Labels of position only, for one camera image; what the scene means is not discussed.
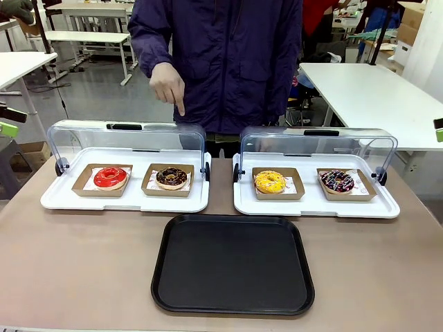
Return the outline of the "person's right hand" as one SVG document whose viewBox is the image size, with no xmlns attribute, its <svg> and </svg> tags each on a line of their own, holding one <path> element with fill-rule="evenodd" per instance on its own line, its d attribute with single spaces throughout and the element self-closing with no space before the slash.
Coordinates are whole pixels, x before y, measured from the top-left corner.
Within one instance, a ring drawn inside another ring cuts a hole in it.
<svg viewBox="0 0 443 332">
<path fill-rule="evenodd" d="M 153 68 L 150 86 L 158 100 L 175 105 L 180 116 L 186 114 L 184 106 L 185 83 L 170 63 L 162 62 Z"/>
</svg>

